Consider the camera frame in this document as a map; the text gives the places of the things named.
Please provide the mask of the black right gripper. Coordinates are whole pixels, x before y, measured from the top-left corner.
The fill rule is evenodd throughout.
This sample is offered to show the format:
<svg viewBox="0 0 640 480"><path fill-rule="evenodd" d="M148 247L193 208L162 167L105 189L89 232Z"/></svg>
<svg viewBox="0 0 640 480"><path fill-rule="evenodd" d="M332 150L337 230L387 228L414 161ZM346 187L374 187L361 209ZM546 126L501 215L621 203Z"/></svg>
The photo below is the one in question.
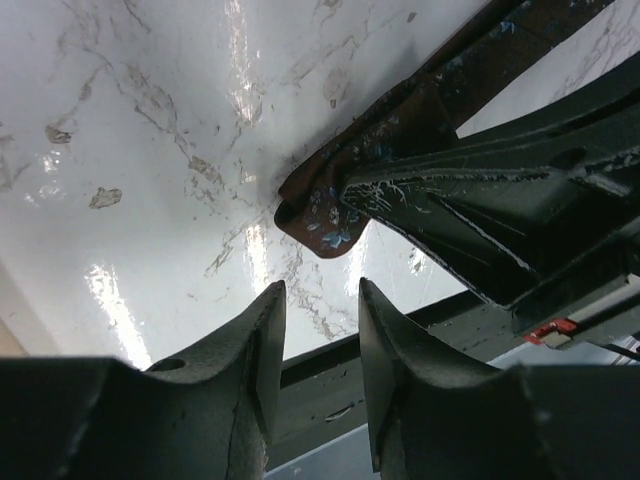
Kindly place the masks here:
<svg viewBox="0 0 640 480"><path fill-rule="evenodd" d="M542 280L515 251L519 242L413 181L563 176L569 204L543 239L544 252L560 265L513 308L513 329L556 349L638 336L639 101L596 107L563 100L471 139L360 169L341 199L423 250L485 302L514 305Z"/></svg>

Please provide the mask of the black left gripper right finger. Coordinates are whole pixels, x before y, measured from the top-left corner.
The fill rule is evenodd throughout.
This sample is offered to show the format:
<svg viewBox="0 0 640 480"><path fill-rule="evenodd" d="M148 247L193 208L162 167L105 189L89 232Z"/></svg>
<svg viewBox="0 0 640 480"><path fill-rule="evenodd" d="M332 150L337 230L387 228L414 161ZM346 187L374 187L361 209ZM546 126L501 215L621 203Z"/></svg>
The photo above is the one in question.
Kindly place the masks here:
<svg viewBox="0 0 640 480"><path fill-rule="evenodd" d="M373 467L384 479L512 479L510 375L455 350L360 281L359 338Z"/></svg>

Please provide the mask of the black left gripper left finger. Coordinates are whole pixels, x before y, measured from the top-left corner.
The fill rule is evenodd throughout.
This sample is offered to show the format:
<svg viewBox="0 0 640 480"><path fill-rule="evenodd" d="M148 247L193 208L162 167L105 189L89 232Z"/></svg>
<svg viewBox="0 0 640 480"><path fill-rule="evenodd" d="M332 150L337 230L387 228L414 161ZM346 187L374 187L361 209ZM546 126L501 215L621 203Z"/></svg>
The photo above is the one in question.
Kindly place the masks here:
<svg viewBox="0 0 640 480"><path fill-rule="evenodd" d="M169 384L165 473L177 479L260 479L273 435L286 330L286 286L269 285L213 333L154 363Z"/></svg>

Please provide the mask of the brown floral necktie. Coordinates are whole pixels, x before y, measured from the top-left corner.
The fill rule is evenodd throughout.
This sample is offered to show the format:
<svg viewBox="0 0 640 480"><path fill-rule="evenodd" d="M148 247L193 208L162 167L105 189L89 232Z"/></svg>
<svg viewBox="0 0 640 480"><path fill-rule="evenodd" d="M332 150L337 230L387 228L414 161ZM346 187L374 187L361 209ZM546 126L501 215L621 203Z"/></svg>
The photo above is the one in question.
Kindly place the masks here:
<svg viewBox="0 0 640 480"><path fill-rule="evenodd" d="M457 128L607 5L489 2L286 178L275 225L320 258L347 253L370 221L340 199L354 169L451 147Z"/></svg>

